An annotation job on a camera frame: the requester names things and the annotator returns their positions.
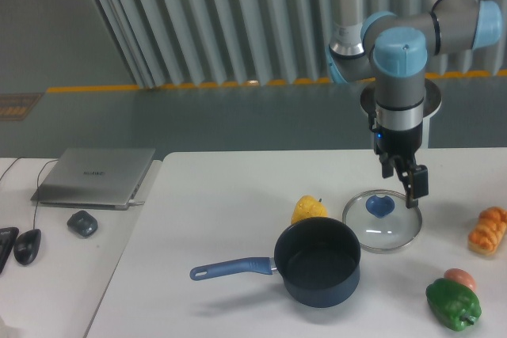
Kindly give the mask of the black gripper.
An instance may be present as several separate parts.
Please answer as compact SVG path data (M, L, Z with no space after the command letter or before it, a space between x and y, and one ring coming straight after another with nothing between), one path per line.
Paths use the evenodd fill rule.
M396 170L406 195L406 207L418 206L418 200L429 194L429 176L425 165L415 161L421 147L421 124L405 131L394 131L377 126L373 130L374 151L382 166L382 178L389 178Z

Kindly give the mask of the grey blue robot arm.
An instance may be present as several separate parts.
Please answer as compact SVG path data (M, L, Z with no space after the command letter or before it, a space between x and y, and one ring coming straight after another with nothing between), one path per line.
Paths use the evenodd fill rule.
M383 177L402 182L410 208L429 192L428 170L415 158L423 140L428 59L489 47L503 32L496 2L429 1L429 11L400 17L367 14L364 0L332 0L334 34L326 49L333 81L374 78L373 148Z

